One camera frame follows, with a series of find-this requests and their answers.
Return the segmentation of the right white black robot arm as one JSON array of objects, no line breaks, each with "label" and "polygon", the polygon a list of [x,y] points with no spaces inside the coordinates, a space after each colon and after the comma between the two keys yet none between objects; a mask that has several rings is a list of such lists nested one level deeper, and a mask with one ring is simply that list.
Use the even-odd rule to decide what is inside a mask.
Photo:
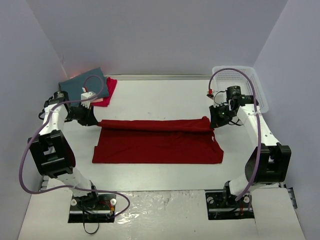
[{"label": "right white black robot arm", "polygon": [[254,147],[244,166],[244,173],[225,183],[222,202],[229,207],[239,202],[245,194],[285,181],[292,151],[272,134],[254,95],[244,95],[238,85],[224,90],[225,102],[209,107],[210,127],[220,128],[228,124],[240,125],[246,130]]}]

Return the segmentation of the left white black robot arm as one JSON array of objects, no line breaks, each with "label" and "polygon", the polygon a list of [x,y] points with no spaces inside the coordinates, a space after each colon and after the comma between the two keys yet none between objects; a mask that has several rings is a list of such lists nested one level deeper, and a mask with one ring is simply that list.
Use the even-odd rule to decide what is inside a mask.
[{"label": "left white black robot arm", "polygon": [[96,126],[98,121],[91,105],[96,98],[94,92],[84,90],[78,106],[72,106],[66,91],[55,92],[44,103],[44,109],[39,114],[43,129],[35,138],[28,140],[38,172],[68,186],[76,203],[84,204],[89,209],[97,208],[101,197],[95,191],[95,185],[76,168],[76,158],[63,134],[63,128],[66,122],[73,120],[85,127]]}]

